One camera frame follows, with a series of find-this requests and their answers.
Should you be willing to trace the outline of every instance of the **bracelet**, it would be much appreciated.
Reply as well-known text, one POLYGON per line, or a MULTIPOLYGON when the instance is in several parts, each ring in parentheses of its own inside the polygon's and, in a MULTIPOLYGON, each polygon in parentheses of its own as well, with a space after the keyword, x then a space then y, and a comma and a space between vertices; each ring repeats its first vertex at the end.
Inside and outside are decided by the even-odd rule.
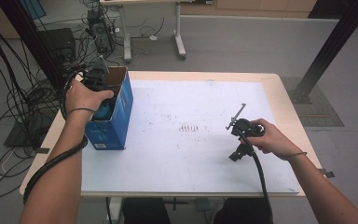
POLYGON ((281 158, 284 161, 287 161, 287 159, 291 158, 291 157, 295 157, 295 156, 299 156, 299 155, 304 155, 306 156, 308 154, 308 152, 298 152, 296 154, 293 155, 289 155, 289 156, 279 156, 279 158, 281 158))
POLYGON ((75 108, 75 109, 72 109, 72 110, 66 112, 66 117, 68 117, 72 112, 77 111, 77 110, 88 110, 88 111, 90 111, 92 113, 95 113, 95 111, 92 110, 92 109, 80 107, 80 108, 75 108))

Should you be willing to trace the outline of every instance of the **blue box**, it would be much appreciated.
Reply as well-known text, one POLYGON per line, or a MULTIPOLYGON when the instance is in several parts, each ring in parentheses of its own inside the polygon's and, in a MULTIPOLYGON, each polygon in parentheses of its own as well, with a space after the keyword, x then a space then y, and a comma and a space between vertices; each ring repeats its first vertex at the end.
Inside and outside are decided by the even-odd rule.
POLYGON ((121 150, 125 148, 133 102, 127 67, 109 67, 104 80, 108 87, 118 87, 115 108, 110 120, 86 123, 86 136, 97 150, 121 150))

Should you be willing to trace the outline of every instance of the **hand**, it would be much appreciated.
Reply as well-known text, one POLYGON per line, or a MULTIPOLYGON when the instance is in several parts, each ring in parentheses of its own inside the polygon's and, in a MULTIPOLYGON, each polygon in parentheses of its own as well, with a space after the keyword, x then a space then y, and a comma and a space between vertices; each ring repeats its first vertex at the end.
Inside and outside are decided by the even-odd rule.
POLYGON ((264 135, 261 137, 248 137, 249 142, 262 150, 263 153, 274 153, 278 157, 285 157, 301 152, 281 131, 273 124, 264 119, 251 121, 253 125, 264 127, 264 135))
POLYGON ((87 108, 92 111, 97 111, 104 99, 112 98, 114 95, 112 91, 91 91, 75 79, 72 80, 71 86, 72 87, 66 92, 65 109, 67 112, 77 108, 87 108))

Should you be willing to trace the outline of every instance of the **table frame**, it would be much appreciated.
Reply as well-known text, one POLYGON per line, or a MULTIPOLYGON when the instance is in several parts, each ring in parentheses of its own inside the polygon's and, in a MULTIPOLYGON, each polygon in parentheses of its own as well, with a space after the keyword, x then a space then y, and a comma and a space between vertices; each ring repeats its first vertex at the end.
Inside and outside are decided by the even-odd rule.
MULTIPOLYGON (((205 81, 205 80, 215 80, 215 81, 235 81, 235 82, 260 82, 263 85, 265 94, 268 98, 269 106, 274 115, 277 127, 289 138, 291 139, 298 147, 308 152, 308 157, 315 164, 317 168, 321 168, 321 164, 313 150, 313 147, 310 143, 307 134, 301 122, 296 114, 296 111, 288 97, 288 94, 281 82, 281 79, 275 74, 251 74, 251 73, 197 73, 197 72, 143 72, 143 71, 130 71, 129 72, 130 80, 176 80, 176 81, 205 81)), ((53 148, 55 143, 60 136, 64 124, 61 113, 57 114, 57 117, 53 121, 49 132, 45 138, 45 141, 42 144, 42 147, 53 148)), ((37 154, 32 166, 30 167, 28 174, 24 178, 20 192, 23 194, 26 185, 32 175, 46 162, 48 154, 37 154)), ((82 192, 82 196, 93 196, 93 197, 152 197, 152 196, 163 196, 163 197, 189 197, 188 194, 175 193, 175 195, 143 195, 139 192, 126 192, 123 193, 114 193, 109 192, 108 195, 101 193, 87 193, 82 192)), ((258 195, 242 193, 233 194, 192 194, 194 197, 254 197, 258 195)), ((302 188, 299 188, 298 194, 280 194, 280 193, 270 193, 272 197, 293 197, 293 196, 305 196, 305 193, 302 188)))
POLYGON ((180 10, 181 10, 181 4, 180 2, 177 2, 177 0, 152 0, 152 1, 143 1, 143 0, 117 0, 117 1, 108 1, 108 0, 101 0, 101 5, 103 6, 115 6, 118 9, 118 13, 120 15, 120 20, 121 20, 121 26, 123 29, 123 33, 124 33, 124 49, 123 49, 123 54, 124 54, 124 61, 126 63, 129 63, 131 61, 131 38, 130 38, 130 34, 128 33, 127 30, 127 25, 126 25, 126 18, 125 18, 125 13, 124 13, 124 6, 127 4, 147 4, 147 3, 169 3, 169 2, 173 2, 176 4, 176 27, 175 30, 173 31, 173 37, 175 38, 175 42, 176 42, 176 46, 178 48, 178 53, 179 56, 182 57, 183 60, 186 59, 186 50, 185 50, 185 46, 183 44, 182 41, 182 36, 180 34, 180 10))

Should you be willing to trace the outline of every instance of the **floor mat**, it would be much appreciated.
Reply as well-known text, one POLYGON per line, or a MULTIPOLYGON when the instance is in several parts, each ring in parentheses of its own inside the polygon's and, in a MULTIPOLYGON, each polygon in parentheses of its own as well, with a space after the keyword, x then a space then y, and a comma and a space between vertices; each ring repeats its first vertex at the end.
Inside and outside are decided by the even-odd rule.
MULTIPOLYGON (((289 91, 296 88, 301 77, 281 77, 283 86, 289 91)), ((304 127, 344 127, 341 119, 316 85, 310 93, 311 104, 294 104, 304 127)))

